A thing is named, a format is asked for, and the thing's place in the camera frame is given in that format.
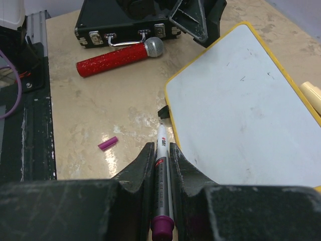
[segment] red glitter microphone handle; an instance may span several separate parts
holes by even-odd
[[[88,77],[147,57],[145,45],[140,43],[78,62],[76,68],[80,76]]]

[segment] briefcase handle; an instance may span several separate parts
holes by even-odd
[[[140,41],[132,41],[132,42],[122,42],[122,43],[118,43],[118,44],[113,44],[111,42],[111,40],[117,38],[117,35],[115,33],[112,34],[105,34],[105,38],[108,40],[108,45],[110,47],[124,47],[124,46],[129,46],[129,45],[133,45],[133,44],[139,44],[139,43],[143,43],[146,40],[146,35],[150,33],[149,29],[146,30],[139,30],[138,34],[141,35],[141,40]]]

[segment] beige roller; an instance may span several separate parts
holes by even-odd
[[[300,90],[306,96],[313,108],[321,114],[321,90],[308,81],[300,86]]]

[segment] whiteboard marker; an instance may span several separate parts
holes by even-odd
[[[155,194],[153,219],[150,223],[153,241],[172,241],[174,229],[173,200],[166,128],[158,129],[155,152]]]

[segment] black briefcase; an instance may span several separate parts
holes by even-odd
[[[206,47],[220,36],[225,5],[225,0],[85,0],[75,35],[85,48],[121,47],[150,37],[175,39],[182,30]]]

